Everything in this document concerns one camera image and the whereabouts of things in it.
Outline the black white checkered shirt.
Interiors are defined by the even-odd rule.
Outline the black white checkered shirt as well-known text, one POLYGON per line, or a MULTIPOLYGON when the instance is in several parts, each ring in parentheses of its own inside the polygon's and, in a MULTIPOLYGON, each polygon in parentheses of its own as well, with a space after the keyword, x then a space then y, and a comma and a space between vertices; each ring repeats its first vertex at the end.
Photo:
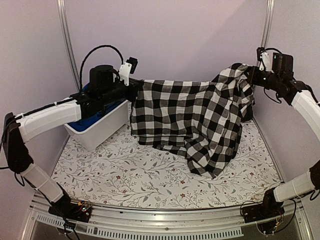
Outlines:
POLYGON ((191 173, 216 178, 236 156, 254 103, 249 66, 234 63, 213 80, 143 80, 131 105, 131 135, 186 159, 191 173))

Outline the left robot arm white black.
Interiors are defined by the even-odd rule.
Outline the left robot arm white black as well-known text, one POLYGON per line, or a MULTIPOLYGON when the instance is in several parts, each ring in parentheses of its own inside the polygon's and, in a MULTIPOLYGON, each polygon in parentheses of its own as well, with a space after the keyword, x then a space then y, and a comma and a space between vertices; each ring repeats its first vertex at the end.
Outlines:
POLYGON ((115 101, 133 101, 140 84, 130 78, 136 66, 132 59, 122 63, 119 70, 111 65, 98 65, 90 70, 89 84, 84 91, 27 113, 10 112, 5 116, 1 148, 7 168, 46 196, 63 217, 74 213, 74 205, 62 187, 34 163, 25 144, 56 127, 95 116, 115 101))

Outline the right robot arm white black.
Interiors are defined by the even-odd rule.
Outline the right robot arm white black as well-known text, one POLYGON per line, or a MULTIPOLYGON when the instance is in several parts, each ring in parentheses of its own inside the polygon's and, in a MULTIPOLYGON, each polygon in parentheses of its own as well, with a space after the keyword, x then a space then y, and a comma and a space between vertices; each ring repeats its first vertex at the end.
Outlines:
MULTIPOLYGON (((248 82, 266 90, 275 91, 279 99, 282 98, 302 116, 319 138, 320 103, 309 85, 294 78, 293 56, 284 54, 275 48, 258 47, 256 52, 260 66, 249 67, 248 82)), ((319 189, 320 163, 317 162, 306 173, 266 191, 258 213, 262 218, 269 218, 282 206, 284 201, 319 189)))

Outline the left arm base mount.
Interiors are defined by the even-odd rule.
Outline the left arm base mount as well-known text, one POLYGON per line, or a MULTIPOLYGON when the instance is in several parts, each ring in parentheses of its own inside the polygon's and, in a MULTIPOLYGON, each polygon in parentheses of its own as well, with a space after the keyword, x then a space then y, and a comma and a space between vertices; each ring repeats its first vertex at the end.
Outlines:
POLYGON ((48 213, 67 220, 88 223, 92 214, 92 205, 86 201, 73 203, 69 198, 61 198, 51 204, 48 213))

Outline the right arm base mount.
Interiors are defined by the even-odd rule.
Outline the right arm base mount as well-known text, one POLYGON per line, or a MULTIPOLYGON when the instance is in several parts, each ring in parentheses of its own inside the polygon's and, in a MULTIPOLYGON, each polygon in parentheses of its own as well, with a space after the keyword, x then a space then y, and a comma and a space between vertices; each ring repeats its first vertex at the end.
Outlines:
POLYGON ((251 200, 242 203, 239 212, 246 224, 256 223, 258 231, 265 236, 274 235, 285 219, 282 205, 269 208, 251 200))

